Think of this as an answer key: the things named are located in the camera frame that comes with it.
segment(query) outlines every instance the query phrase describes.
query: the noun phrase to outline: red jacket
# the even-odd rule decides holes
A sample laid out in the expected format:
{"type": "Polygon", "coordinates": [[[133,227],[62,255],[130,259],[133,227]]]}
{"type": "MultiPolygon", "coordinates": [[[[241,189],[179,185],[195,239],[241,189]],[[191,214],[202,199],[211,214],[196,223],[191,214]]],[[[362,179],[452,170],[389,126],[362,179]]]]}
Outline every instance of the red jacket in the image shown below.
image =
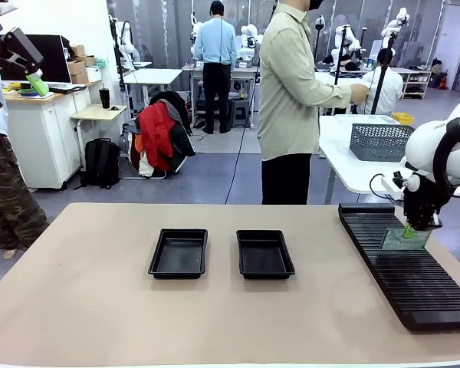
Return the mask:
{"type": "Polygon", "coordinates": [[[173,128],[175,121],[169,117],[166,105],[163,102],[157,102],[148,106],[138,115],[138,121],[148,163],[154,169],[169,170],[170,166],[164,155],[173,156],[169,131],[173,128]]]}

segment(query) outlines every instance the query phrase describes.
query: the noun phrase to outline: hand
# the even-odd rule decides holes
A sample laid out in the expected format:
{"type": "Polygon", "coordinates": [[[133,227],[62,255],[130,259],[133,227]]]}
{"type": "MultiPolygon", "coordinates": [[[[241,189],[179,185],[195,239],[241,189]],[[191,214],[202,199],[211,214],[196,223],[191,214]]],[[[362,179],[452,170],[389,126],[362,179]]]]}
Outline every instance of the hand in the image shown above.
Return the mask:
{"type": "Polygon", "coordinates": [[[370,89],[362,84],[351,85],[351,103],[354,105],[360,105],[366,101],[370,89]]]}

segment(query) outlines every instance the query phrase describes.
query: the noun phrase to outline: yellow bin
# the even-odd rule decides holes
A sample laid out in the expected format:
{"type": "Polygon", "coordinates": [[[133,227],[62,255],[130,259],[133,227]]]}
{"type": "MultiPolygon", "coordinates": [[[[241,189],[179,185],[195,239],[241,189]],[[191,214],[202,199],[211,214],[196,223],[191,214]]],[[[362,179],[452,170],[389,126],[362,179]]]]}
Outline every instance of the yellow bin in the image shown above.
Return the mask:
{"type": "Polygon", "coordinates": [[[402,125],[412,125],[412,122],[414,121],[414,116],[409,115],[408,113],[393,113],[392,117],[402,125]]]}

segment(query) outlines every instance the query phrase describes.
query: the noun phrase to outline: plastic basket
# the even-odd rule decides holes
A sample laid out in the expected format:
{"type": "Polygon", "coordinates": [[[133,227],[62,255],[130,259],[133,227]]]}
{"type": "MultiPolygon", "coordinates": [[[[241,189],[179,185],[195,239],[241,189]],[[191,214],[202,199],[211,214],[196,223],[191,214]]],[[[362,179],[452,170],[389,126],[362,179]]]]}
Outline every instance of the plastic basket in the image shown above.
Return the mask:
{"type": "Polygon", "coordinates": [[[413,131],[406,125],[353,124],[350,150],[361,161],[399,163],[413,131]]]}
{"type": "Polygon", "coordinates": [[[402,125],[412,125],[412,122],[414,121],[414,116],[409,115],[408,113],[393,113],[392,117],[402,125]]]}

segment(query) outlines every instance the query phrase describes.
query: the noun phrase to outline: bag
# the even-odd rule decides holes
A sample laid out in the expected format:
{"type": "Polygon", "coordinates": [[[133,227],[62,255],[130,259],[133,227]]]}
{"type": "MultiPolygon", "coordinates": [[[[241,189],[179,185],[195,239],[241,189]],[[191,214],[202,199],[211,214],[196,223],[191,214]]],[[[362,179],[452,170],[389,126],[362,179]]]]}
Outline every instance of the bag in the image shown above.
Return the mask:
{"type": "Polygon", "coordinates": [[[120,181],[120,148],[109,138],[91,140],[85,145],[85,163],[78,188],[99,186],[111,189],[120,181]]]}

